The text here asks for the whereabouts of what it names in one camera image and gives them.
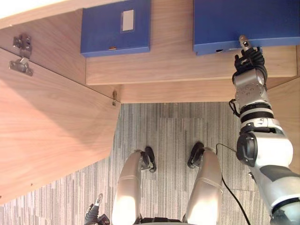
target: gray carpet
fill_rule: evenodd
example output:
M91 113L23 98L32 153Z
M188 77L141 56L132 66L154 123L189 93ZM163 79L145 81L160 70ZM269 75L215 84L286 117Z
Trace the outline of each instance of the gray carpet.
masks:
M82 225L90 203L101 192L100 212L111 218L117 180L126 158L146 145L156 155L157 172L142 172L143 217L182 219L197 169L187 167L196 141L215 147L234 147L239 120L227 103L122 105L114 147L109 158L94 163L27 195L0 206L1 225ZM249 169L233 152L220 147L218 155L227 185L240 199L252 225L268 224L269 216ZM227 190L222 199L221 225L246 221Z

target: wooden panel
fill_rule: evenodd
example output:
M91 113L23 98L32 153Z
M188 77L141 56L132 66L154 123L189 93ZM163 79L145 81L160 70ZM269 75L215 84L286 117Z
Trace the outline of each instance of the wooden panel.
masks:
M283 83L286 83L288 81L291 81L293 79L296 79L297 77L300 77L300 45L296 46L296 63L297 63L297 75L293 77L278 77L278 78L271 78L268 79L267 87L268 89L274 88L276 86L279 86Z
M0 30L0 47L15 54L13 37L32 38L30 60L69 79L85 84L85 58L80 54L82 10L19 24ZM119 86L90 87L110 98Z
M17 58L0 49L0 204L107 157L120 110L36 64L9 70Z
M240 50L196 56L193 1L153 0L151 51L87 59L89 85L150 83L231 78ZM296 75L296 47L263 48L269 77Z
M280 82L278 79L281 78L268 78L267 86ZM123 84L121 87L122 103L227 102L234 95L231 79Z
M269 90L274 116L293 144L291 170L300 173L300 78Z
M13 4L6 3L1 5L1 12L9 11L10 13L4 13L6 17L0 19L0 29L52 15L71 12L79 8L89 8L117 1L120 0L40 0L27 1L26 4L24 4L24 2L20 0L14 0L11 1Z

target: wire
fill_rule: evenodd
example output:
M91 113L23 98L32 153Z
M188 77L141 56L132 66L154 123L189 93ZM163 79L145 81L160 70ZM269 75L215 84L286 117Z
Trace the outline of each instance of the wire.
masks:
M226 145L224 145L224 144L222 144L222 143L218 143L218 144L216 144L216 155L218 155L218 145L222 145L222 146L224 146L224 147L230 149L231 151L236 152L236 151L233 150L232 148L229 148L228 146L226 146ZM243 213L243 215L244 215L244 217L245 217L245 219L246 219L246 221L247 221L247 224L248 224L248 225L251 225L251 224L250 224L250 221L249 221L249 219L248 219L248 217L247 217L247 214L245 213L245 210L244 210L243 206L241 205L241 203L239 202L239 200L237 199L237 197L234 195L234 193L230 190L230 188L229 188L229 187L227 186L227 184L225 183L225 180L224 180L224 178L223 178L223 175L222 175L222 181L223 181L225 187L227 188L227 190L229 191L229 193L234 197L235 201L236 201L237 204L239 205L240 210L242 211L242 213Z
M228 104L233 112L234 115L236 115L237 117L240 117L240 114L238 113L237 109L236 109L236 105L235 105L236 100L235 99L231 99Z

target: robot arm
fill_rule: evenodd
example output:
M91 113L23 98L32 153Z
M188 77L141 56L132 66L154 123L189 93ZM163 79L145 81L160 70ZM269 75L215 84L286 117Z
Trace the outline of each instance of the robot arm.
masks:
M288 168L293 147L269 103L263 55L244 35L240 45L242 57L235 56L237 72L232 77L240 111L235 114L241 121L237 158L250 166L270 223L300 224L300 176Z

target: metal hinge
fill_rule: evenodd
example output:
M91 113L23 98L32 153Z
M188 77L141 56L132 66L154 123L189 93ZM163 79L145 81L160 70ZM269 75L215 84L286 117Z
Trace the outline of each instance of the metal hinge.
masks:
M117 105L117 91L116 90L113 91L112 97L113 97L112 105L116 106Z
M26 75L32 76L33 70L29 68L29 58L31 56L31 40L27 34L21 34L19 37L14 37L13 47L20 49L21 58L16 61L9 62L9 68Z

